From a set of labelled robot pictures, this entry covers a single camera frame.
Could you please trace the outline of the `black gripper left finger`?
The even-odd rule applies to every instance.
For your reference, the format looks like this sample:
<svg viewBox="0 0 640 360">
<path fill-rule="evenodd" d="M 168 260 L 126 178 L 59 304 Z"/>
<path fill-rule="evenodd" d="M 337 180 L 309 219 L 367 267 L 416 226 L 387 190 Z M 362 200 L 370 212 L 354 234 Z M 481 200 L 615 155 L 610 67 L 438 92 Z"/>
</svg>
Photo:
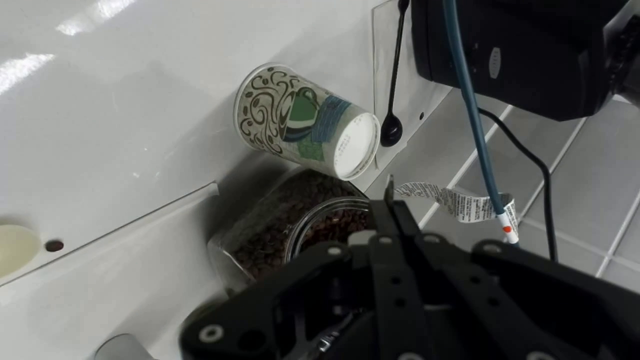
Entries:
<svg viewBox="0 0 640 360">
<path fill-rule="evenodd" d="M 379 360 L 431 360 L 416 277 L 404 256 L 397 203 L 373 203 L 376 237 L 367 243 Z"/>
</svg>

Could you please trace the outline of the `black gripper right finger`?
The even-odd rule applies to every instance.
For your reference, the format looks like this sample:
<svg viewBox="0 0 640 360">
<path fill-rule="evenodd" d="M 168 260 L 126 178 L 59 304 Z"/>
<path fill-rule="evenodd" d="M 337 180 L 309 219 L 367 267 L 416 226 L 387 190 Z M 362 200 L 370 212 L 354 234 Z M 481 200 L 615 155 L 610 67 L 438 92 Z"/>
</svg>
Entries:
<svg viewBox="0 0 640 360">
<path fill-rule="evenodd" d="M 468 360 L 571 359 L 569 347 L 542 330 L 465 252 L 417 230 L 408 207 L 395 200 L 394 178 L 386 183 L 384 204 L 419 307 L 435 314 L 427 336 L 438 360 L 454 352 Z"/>
</svg>

